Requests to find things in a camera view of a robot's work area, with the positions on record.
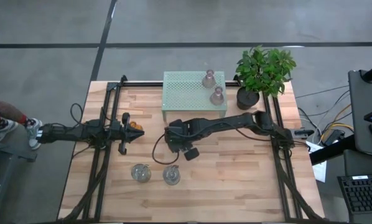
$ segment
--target mint green mesh platform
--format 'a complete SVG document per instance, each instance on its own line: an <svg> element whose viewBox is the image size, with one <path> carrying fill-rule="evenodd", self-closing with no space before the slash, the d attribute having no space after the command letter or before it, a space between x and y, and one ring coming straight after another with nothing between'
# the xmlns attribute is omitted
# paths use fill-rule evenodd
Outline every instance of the mint green mesh platform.
<svg viewBox="0 0 372 224"><path fill-rule="evenodd" d="M164 72L164 84L162 92L162 117L167 121L168 111L217 111L223 118L228 109L226 99L225 74L215 72L216 85L205 88L202 80L205 77L202 72ZM222 105L215 106L210 101L210 96L215 87L221 86L225 101Z"/></svg>

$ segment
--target black plant pot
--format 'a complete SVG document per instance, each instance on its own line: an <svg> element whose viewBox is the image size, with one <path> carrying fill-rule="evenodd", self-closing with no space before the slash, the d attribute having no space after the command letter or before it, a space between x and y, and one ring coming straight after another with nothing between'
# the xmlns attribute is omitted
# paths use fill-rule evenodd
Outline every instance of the black plant pot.
<svg viewBox="0 0 372 224"><path fill-rule="evenodd" d="M248 110L259 101L259 93L247 91L241 87L237 91L237 107L241 110Z"/></svg>

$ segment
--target keyboard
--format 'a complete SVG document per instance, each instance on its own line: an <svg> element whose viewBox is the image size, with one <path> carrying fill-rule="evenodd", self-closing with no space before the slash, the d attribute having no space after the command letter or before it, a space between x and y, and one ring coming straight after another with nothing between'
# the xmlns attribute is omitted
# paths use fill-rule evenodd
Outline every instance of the keyboard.
<svg viewBox="0 0 372 224"><path fill-rule="evenodd" d="M372 213L372 175L338 177L338 183L351 214Z"/></svg>

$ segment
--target green leaves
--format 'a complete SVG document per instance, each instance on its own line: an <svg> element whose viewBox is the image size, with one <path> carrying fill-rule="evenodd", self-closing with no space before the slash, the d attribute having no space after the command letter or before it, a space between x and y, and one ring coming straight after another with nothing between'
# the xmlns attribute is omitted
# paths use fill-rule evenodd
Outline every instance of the green leaves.
<svg viewBox="0 0 372 224"><path fill-rule="evenodd" d="M243 51L236 72L248 91L262 91L277 97L284 93L284 82L291 79L297 65L288 50L262 49L261 46Z"/></svg>

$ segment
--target wooden table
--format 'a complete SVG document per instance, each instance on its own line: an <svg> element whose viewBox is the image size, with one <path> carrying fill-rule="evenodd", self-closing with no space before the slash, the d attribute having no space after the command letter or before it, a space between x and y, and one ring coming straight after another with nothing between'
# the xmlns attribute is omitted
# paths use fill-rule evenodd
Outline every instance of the wooden table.
<svg viewBox="0 0 372 224"><path fill-rule="evenodd" d="M85 104L83 121L99 117L107 82L92 82ZM236 106L237 87L227 87L228 111L226 116L244 113ZM178 162L181 180L169 186L162 178L163 165L151 157L154 143L164 133L166 124L161 114L161 87L122 87L117 118L124 112L141 124L145 135L127 144L128 154L122 156L113 144L101 213L102 222L262 222L283 221L283 212L270 142L246 139L236 131L215 133L194 142L200 156L186 161L183 154ZM279 96L282 118L286 128L300 128L297 104L290 83ZM262 100L250 112L265 110ZM218 118L217 113L168 112L167 120L184 121L192 118ZM242 132L256 136L247 129ZM75 152L87 145L79 142ZM306 147L292 150L297 188L307 203L323 217L323 208ZM72 160L65 186L59 218L65 217L81 199L88 184L93 149ZM162 139L157 145L156 158L172 161L171 153ZM142 163L150 166L152 176L148 183L132 179L131 167ZM288 192L290 209L293 211ZM91 204L91 214L95 202Z"/></svg>

